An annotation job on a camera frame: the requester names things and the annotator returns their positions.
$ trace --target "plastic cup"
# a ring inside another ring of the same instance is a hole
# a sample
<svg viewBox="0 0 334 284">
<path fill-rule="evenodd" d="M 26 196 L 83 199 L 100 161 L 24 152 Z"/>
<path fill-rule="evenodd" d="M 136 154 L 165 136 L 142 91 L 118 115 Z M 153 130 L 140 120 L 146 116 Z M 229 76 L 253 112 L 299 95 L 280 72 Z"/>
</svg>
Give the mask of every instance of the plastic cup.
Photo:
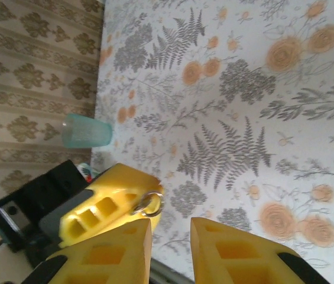
<svg viewBox="0 0 334 284">
<path fill-rule="evenodd" d="M 92 148 L 110 143 L 113 129 L 110 124 L 84 117 L 67 114 L 63 121 L 61 138 L 67 148 Z"/>
</svg>

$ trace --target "keyring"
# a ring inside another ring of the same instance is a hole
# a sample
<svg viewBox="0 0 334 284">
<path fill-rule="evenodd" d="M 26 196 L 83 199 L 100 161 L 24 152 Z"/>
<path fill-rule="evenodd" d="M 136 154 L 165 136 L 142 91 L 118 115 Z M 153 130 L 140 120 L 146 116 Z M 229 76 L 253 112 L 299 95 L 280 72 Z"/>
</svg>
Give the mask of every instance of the keyring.
<svg viewBox="0 0 334 284">
<path fill-rule="evenodd" d="M 151 198 L 147 198 L 147 197 L 149 197 L 150 195 L 153 195 L 153 194 L 156 194 L 160 198 L 160 206 L 159 206 L 158 210 L 156 210 L 155 212 L 146 213 L 146 212 L 144 212 L 144 210 L 151 203 Z M 143 196 L 141 198 L 141 202 L 134 208 L 131 215 L 135 215 L 135 214 L 141 212 L 142 216 L 151 218 L 151 217 L 155 217 L 155 216 L 159 215 L 161 213 L 161 211 L 163 210 L 163 208 L 164 208 L 163 194 L 161 194 L 157 191 L 150 191 L 150 192 L 147 192 L 147 193 L 143 194 Z"/>
</svg>

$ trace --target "black object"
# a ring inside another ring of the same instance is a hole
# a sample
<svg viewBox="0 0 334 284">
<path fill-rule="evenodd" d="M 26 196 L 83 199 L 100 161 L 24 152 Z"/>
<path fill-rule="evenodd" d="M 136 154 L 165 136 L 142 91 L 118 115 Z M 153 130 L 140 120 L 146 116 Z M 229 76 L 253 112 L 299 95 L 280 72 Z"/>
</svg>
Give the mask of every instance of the black object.
<svg viewBox="0 0 334 284">
<path fill-rule="evenodd" d="M 66 256 L 59 255 L 42 262 L 31 272 L 22 284 L 48 284 L 67 259 Z"/>
<path fill-rule="evenodd" d="M 277 255 L 305 284 L 330 284 L 301 257 L 290 253 Z"/>
<path fill-rule="evenodd" d="M 87 187 L 75 165 L 67 160 L 0 199 L 0 236 L 13 252 L 41 233 L 42 217 Z"/>
</svg>

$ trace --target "floral wallpaper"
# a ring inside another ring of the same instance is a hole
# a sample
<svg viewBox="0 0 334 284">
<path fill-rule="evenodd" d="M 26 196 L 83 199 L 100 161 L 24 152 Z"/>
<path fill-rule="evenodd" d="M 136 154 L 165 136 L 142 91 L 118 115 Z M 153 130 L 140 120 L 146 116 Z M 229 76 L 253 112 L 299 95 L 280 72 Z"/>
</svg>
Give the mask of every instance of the floral wallpaper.
<svg viewBox="0 0 334 284">
<path fill-rule="evenodd" d="M 0 198 L 61 162 L 61 122 L 94 116 L 103 6 L 92 0 L 0 1 Z"/>
<path fill-rule="evenodd" d="M 334 0 L 107 0 L 105 19 L 95 117 L 115 136 L 92 163 L 161 179 L 153 257 L 192 278 L 203 216 L 334 283 Z"/>
</svg>

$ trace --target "gray strip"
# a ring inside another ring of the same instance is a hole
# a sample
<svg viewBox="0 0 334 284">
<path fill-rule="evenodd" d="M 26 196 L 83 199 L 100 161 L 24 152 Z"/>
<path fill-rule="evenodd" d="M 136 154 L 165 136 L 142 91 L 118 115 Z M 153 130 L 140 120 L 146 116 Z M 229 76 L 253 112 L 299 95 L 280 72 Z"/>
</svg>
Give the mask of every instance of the gray strip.
<svg viewBox="0 0 334 284">
<path fill-rule="evenodd" d="M 83 203 L 85 200 L 93 196 L 93 191 L 90 189 L 84 189 L 63 205 L 60 205 L 54 211 L 48 213 L 45 217 L 39 222 L 39 228 L 42 232 L 51 238 L 52 241 L 60 243 L 61 239 L 59 237 L 59 225 L 60 218 L 63 217 L 66 213 L 76 208 L 78 205 Z"/>
</svg>

